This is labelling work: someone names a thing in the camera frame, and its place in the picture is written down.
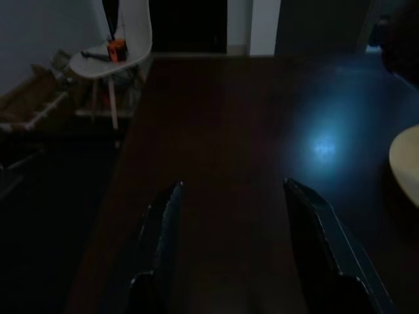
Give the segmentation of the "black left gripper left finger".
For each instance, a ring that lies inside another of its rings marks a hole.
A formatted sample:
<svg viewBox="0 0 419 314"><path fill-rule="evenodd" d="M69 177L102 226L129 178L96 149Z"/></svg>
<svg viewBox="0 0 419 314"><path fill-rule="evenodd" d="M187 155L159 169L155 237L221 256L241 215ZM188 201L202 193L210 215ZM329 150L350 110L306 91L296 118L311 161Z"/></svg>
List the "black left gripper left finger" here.
<svg viewBox="0 0 419 314"><path fill-rule="evenodd" d="M183 182L159 192L146 209L126 263L124 313L167 313L173 286Z"/></svg>

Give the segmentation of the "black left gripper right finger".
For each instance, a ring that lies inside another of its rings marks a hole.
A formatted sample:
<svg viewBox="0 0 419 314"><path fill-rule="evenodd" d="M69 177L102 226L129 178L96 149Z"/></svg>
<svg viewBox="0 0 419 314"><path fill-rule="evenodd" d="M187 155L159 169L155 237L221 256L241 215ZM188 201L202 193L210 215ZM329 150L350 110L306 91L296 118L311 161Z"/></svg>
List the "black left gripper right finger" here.
<svg viewBox="0 0 419 314"><path fill-rule="evenodd" d="M393 301L361 243L315 190L283 182L293 256L309 313L392 313Z"/></svg>

